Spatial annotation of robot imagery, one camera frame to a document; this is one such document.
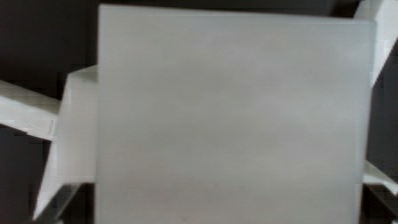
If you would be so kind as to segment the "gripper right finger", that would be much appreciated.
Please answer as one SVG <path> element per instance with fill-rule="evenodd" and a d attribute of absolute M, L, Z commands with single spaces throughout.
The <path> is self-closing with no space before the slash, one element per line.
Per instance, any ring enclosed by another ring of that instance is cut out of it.
<path fill-rule="evenodd" d="M 398 195 L 384 185 L 367 184 L 363 188 L 361 224 L 393 224 L 398 221 Z"/>

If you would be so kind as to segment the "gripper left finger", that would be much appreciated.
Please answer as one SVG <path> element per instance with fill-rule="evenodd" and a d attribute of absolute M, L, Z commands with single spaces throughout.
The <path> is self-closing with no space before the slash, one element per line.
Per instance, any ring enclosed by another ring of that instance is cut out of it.
<path fill-rule="evenodd" d="M 95 224 L 95 184 L 65 184 L 34 224 Z"/>

